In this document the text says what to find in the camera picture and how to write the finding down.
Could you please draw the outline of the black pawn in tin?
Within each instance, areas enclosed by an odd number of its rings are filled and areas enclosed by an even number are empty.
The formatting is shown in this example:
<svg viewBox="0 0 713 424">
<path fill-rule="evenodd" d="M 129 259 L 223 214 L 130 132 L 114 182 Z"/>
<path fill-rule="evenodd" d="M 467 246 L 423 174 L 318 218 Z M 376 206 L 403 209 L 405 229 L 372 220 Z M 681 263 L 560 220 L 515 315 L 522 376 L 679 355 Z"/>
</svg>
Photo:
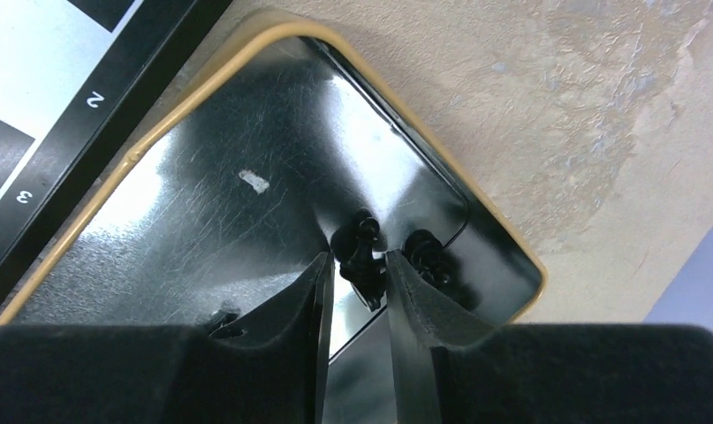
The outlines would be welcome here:
<svg viewBox="0 0 713 424">
<path fill-rule="evenodd" d="M 450 257 L 431 231 L 413 231 L 407 237 L 402 253 L 418 274 L 434 287 L 446 287 L 455 282 L 456 273 Z"/>
</svg>

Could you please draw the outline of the black bishop in tin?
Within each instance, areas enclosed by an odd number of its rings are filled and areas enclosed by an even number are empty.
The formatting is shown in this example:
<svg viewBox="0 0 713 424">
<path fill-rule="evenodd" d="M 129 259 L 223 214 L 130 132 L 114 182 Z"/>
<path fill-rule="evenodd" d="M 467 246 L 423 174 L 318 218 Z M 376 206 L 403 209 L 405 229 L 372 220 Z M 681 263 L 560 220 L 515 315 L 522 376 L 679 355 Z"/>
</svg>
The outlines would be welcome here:
<svg viewBox="0 0 713 424">
<path fill-rule="evenodd" d="M 382 307 L 386 285 L 385 261 L 374 256 L 380 233 L 380 224 L 373 214 L 360 209 L 330 239 L 331 251 L 340 263 L 340 276 L 351 284 L 371 312 Z"/>
</svg>

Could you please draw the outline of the black white chessboard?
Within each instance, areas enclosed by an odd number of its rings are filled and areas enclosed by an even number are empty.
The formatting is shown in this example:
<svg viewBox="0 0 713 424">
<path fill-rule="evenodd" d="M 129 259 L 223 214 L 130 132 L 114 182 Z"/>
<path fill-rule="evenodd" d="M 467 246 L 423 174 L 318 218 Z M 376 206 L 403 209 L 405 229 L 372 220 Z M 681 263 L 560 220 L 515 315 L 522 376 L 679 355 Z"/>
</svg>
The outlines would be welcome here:
<svg viewBox="0 0 713 424">
<path fill-rule="evenodd" d="M 0 1 L 0 306 L 227 7 Z"/>
</svg>

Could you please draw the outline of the yellow tin with black pieces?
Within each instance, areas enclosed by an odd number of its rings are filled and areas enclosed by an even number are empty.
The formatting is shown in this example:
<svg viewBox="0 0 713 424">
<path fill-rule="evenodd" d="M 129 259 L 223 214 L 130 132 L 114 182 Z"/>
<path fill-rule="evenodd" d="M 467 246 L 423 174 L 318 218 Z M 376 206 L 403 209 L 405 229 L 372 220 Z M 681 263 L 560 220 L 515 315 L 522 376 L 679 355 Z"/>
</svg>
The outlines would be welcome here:
<svg viewBox="0 0 713 424">
<path fill-rule="evenodd" d="M 374 256 L 385 261 L 386 285 L 375 312 L 330 248 L 360 209 L 381 227 Z M 333 310 L 318 423 L 395 423 L 386 257 L 403 255 L 419 229 L 444 245 L 456 273 L 449 286 L 430 285 L 489 325 L 510 321 L 545 284 L 526 243 L 348 42 L 312 20 L 259 10 L 125 153 L 0 327 L 242 316 L 328 253 Z"/>
</svg>

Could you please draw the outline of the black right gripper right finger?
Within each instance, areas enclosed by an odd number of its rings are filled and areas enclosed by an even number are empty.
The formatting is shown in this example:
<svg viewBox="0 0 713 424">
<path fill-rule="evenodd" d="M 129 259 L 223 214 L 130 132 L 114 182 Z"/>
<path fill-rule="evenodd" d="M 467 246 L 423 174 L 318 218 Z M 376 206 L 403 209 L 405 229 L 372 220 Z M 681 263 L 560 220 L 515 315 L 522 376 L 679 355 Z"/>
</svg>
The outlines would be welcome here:
<svg viewBox="0 0 713 424">
<path fill-rule="evenodd" d="M 713 423 L 713 333 L 697 326 L 487 324 L 389 253 L 401 423 Z"/>
</svg>

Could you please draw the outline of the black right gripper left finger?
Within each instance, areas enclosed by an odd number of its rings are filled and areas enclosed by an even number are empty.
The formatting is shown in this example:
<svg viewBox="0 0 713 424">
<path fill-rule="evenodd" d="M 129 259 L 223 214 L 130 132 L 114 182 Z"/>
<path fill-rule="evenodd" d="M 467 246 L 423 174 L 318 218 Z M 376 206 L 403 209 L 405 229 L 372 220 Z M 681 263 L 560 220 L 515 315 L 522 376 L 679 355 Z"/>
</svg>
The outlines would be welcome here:
<svg viewBox="0 0 713 424">
<path fill-rule="evenodd" d="M 0 423 L 318 423 L 334 259 L 242 316 L 0 327 Z"/>
</svg>

